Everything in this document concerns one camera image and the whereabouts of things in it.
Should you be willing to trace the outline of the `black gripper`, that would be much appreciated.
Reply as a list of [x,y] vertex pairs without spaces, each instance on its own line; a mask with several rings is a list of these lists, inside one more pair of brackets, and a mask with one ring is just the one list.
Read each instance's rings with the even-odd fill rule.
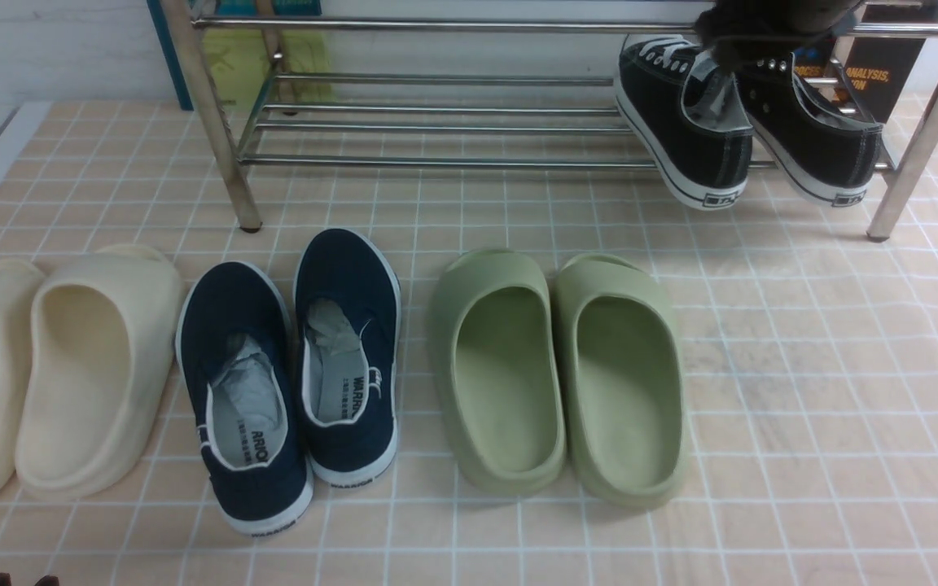
[[693,31],[721,69],[783,57],[855,24],[861,1],[716,1]]

